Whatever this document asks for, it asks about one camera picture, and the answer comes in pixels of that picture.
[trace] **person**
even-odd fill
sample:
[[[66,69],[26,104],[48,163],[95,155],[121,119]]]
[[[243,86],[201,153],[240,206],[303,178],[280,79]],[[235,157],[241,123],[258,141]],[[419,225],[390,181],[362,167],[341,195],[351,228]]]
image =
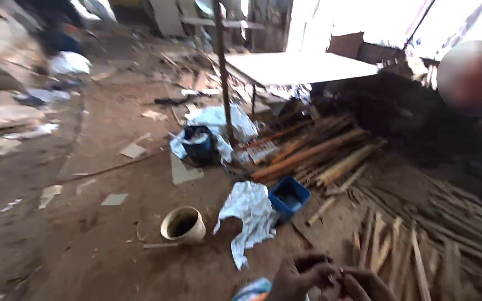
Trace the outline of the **person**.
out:
[[[232,301],[305,301],[319,287],[329,301],[340,296],[353,301],[397,301],[377,275],[353,267],[338,268],[324,254],[304,254],[285,259],[273,282],[266,278],[243,285]]]

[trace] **blue cloth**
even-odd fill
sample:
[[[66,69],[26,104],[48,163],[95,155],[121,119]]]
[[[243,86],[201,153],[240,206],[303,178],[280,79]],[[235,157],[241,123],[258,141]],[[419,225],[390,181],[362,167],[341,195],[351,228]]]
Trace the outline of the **blue cloth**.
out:
[[[250,301],[253,297],[258,296],[264,292],[271,291],[272,283],[269,279],[261,277],[253,282],[249,283],[247,286],[241,288],[232,298],[232,301]]]

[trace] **blue plastic basket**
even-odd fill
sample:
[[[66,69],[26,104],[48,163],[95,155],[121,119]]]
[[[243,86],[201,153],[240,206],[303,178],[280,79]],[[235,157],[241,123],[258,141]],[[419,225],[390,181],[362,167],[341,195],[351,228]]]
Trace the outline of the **blue plastic basket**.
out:
[[[274,209],[280,213],[279,223],[289,221],[309,198],[310,191],[291,176],[280,180],[269,190],[269,200]]]

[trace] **dirt floor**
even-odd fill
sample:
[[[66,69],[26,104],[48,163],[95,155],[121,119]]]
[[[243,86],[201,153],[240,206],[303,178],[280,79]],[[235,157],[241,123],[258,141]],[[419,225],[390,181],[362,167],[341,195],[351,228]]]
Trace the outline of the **dirt floor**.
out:
[[[230,242],[241,222],[230,219],[211,235],[236,178],[216,166],[206,168],[204,178],[173,185],[168,132],[177,133],[181,126],[171,106],[149,105],[179,89],[166,79],[157,80],[155,73],[168,71],[159,64],[159,54],[186,47],[150,37],[144,42],[142,35],[98,34],[100,42],[88,49],[92,74],[116,64],[126,67],[108,79],[86,81],[79,96],[53,105],[56,113],[47,117],[60,120],[60,130],[24,141],[18,152],[0,157],[0,210],[21,199],[0,212],[0,300],[228,300],[242,277],[272,278],[284,257],[307,249],[349,263],[347,243],[360,227],[367,203],[341,196],[333,210],[308,229],[306,217],[324,201],[314,193],[293,221],[297,229],[282,225],[274,239],[245,251],[249,267],[236,269]],[[168,119],[143,117],[148,109]],[[132,160],[119,151],[145,134],[139,145],[147,149],[142,156],[146,159],[127,164]],[[386,157],[363,180],[391,185],[385,188],[423,202],[426,190],[419,171],[398,159]],[[95,174],[110,168],[115,169]],[[403,177],[403,170],[408,176]],[[82,174],[94,175],[80,178]],[[42,190],[54,184],[63,185],[62,193],[46,209],[38,209]],[[100,206],[111,193],[128,196],[120,206]],[[183,205],[202,213],[205,243],[143,250],[142,243],[163,242],[162,219]]]

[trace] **trash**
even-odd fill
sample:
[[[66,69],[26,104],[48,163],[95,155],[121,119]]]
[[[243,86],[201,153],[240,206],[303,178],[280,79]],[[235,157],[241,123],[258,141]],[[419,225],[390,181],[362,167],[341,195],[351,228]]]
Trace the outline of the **trash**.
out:
[[[107,71],[100,72],[100,73],[98,73],[94,76],[91,76],[90,79],[92,79],[94,81],[99,81],[99,80],[102,80],[104,78],[110,77],[111,75],[115,74],[117,71],[118,71],[118,68],[112,67]]]
[[[18,140],[9,140],[2,138],[0,140],[0,156],[16,151],[16,147],[20,144],[21,142]]]
[[[1,209],[0,212],[5,212],[5,211],[10,210],[12,207],[14,207],[14,205],[17,205],[19,202],[21,202],[21,200],[23,200],[23,199],[16,199],[13,202],[7,203],[5,208]]]
[[[57,73],[90,73],[90,61],[75,52],[61,51],[59,54],[50,59],[49,73],[55,75]]]
[[[63,189],[63,185],[53,185],[50,187],[44,188],[42,190],[42,195],[40,195],[40,205],[38,206],[39,209],[44,209],[46,206],[53,200],[55,195],[60,195]]]
[[[265,185],[251,181],[237,182],[218,213],[213,234],[220,229],[221,220],[228,217],[237,217],[243,222],[243,230],[231,242],[233,261],[237,269],[241,270],[243,264],[248,264],[243,255],[244,250],[276,235],[273,226],[278,216],[278,212],[271,205]]]
[[[140,147],[140,146],[136,145],[135,143],[131,143],[130,145],[128,145],[127,147],[122,149],[120,151],[120,154],[123,154],[124,156],[128,156],[131,159],[135,159],[138,156],[140,156],[141,154],[143,154],[145,151],[146,151],[146,148]]]
[[[3,135],[3,137],[6,139],[32,139],[32,138],[38,138],[38,137],[50,134],[51,131],[57,130],[58,128],[59,128],[58,124],[46,123],[39,126],[36,131],[6,134],[6,135]]]
[[[278,152],[278,147],[271,141],[266,141],[263,144],[247,148],[254,164],[258,164],[265,160],[265,158],[271,154]]]
[[[233,134],[238,141],[247,141],[258,136],[256,126],[238,105],[230,105],[230,115]],[[221,162],[232,161],[231,154],[233,148],[222,136],[226,133],[226,115],[224,114],[223,106],[208,106],[198,109],[186,114],[185,118],[187,118],[187,125],[203,125],[208,127],[215,137],[215,147],[221,155]],[[187,155],[181,143],[183,136],[184,131],[178,134],[177,139],[170,141],[172,152],[180,159],[183,159]]]
[[[151,118],[152,120],[159,120],[159,121],[167,120],[169,118],[167,115],[163,113],[154,112],[152,110],[148,110],[144,112],[143,116]]]
[[[81,192],[83,191],[83,188],[85,188],[85,186],[89,186],[90,184],[92,184],[94,182],[96,182],[96,179],[91,179],[91,180],[88,180],[88,181],[84,182],[83,184],[77,185],[76,195],[80,196]]]
[[[15,94],[14,99],[25,106],[45,106],[53,101],[66,101],[70,94],[59,90],[29,89],[28,94]]]
[[[188,170],[175,154],[170,154],[170,161],[172,165],[172,183],[174,183],[174,185],[204,177],[202,168]]]
[[[103,201],[102,206],[118,206],[124,202],[126,199],[127,193],[123,193],[121,195],[109,195],[105,201]]]
[[[178,85],[184,89],[192,89],[194,83],[194,74],[191,72],[186,72],[179,79]]]
[[[44,118],[44,113],[30,106],[0,106],[0,128],[27,125]]]

